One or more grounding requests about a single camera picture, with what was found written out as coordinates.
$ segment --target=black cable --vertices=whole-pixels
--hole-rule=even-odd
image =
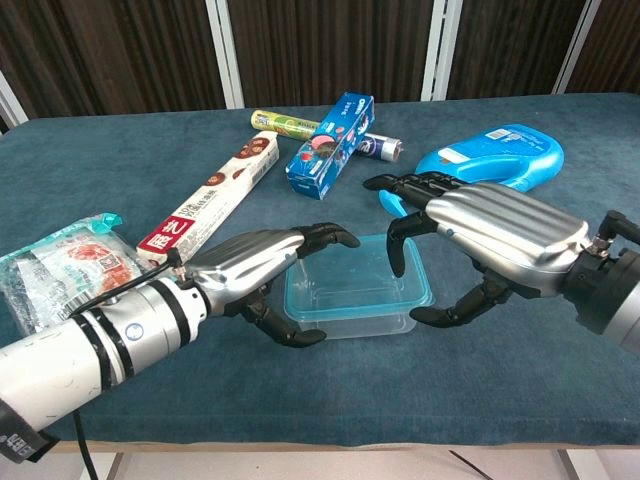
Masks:
[[[96,473],[96,467],[93,466],[93,460],[89,454],[89,448],[87,447],[87,439],[84,437],[84,429],[82,428],[82,420],[80,419],[80,410],[73,411],[73,424],[76,427],[76,436],[78,437],[78,447],[80,447],[80,453],[82,454],[82,460],[84,460],[84,466],[89,473],[91,480],[98,480],[98,474]]]
[[[180,266],[182,266],[182,260],[180,259],[180,253],[178,253],[178,249],[175,247],[170,248],[169,251],[167,252],[167,260],[164,263],[161,263],[157,267],[152,268],[148,272],[143,273],[139,277],[136,277],[133,280],[128,281],[127,283],[123,283],[122,285],[112,288],[111,290],[98,295],[94,299],[83,303],[78,308],[76,308],[73,312],[71,312],[69,314],[69,317],[78,315],[79,313],[89,310],[90,308],[93,308],[96,305],[99,305],[102,302],[105,302],[110,298],[115,297],[116,295],[120,295],[121,293],[124,293],[127,290],[133,287],[136,287],[141,283],[146,282],[147,280],[150,280],[151,278],[155,277],[159,273],[164,272],[169,267],[176,268]]]
[[[478,472],[480,475],[482,475],[482,478],[484,478],[485,480],[493,480],[493,478],[491,478],[489,475],[487,475],[486,473],[484,473],[482,470],[480,470],[478,467],[476,467],[473,463],[471,463],[469,460],[467,460],[466,458],[464,458],[462,455],[460,455],[459,453],[454,452],[453,450],[449,450],[449,453],[451,455],[453,455],[454,457],[456,457],[458,460],[460,460],[462,463],[464,463],[465,465],[473,468],[476,472]]]

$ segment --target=snack box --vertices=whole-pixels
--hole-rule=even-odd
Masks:
[[[260,132],[138,244],[162,263],[171,247],[189,260],[278,160],[278,134]]]

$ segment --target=robotic hand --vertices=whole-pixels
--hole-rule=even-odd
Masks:
[[[415,308],[418,322],[438,328],[471,322],[515,292],[525,298],[563,295],[578,322],[640,353],[640,255],[609,253],[616,235],[640,245],[640,228],[609,211],[590,240],[584,220],[516,190],[493,183],[466,184],[436,172],[380,175],[364,182],[418,208],[393,220],[387,252],[396,276],[404,273],[404,239],[440,233],[471,257],[483,282],[453,307]]]
[[[342,227],[321,223],[245,233],[184,266],[174,251],[152,273],[172,266],[177,281],[130,282],[68,321],[0,349],[0,453],[15,462],[39,458],[52,445],[41,429],[194,341],[209,316],[242,314],[289,347],[324,340],[320,330],[292,328],[265,295],[297,259],[334,243],[360,244]]]

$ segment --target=snack bag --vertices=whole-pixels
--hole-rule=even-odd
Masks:
[[[24,335],[151,268],[111,230],[121,223],[112,213],[85,218],[0,258],[0,290]]]

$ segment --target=blue table cover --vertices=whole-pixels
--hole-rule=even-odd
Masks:
[[[321,119],[329,107],[280,108]],[[280,161],[209,240],[320,221],[358,235],[391,217],[361,187],[413,171],[427,153],[523,123],[556,138],[565,166],[531,195],[589,221],[640,221],[640,97],[530,96],[376,105],[375,132],[404,140],[398,164],[353,157],[324,201],[292,192]],[[251,136],[250,110],[32,120],[0,138],[0,255],[97,212],[123,216],[135,245]],[[441,237],[418,238],[437,303],[480,280]],[[283,279],[270,301],[282,308]],[[242,318],[211,319],[198,340],[83,408],[105,441],[640,443],[640,358],[574,320],[561,298],[510,301],[464,328],[276,345]],[[19,338],[0,302],[0,345]],[[73,439],[67,418],[51,428]]]

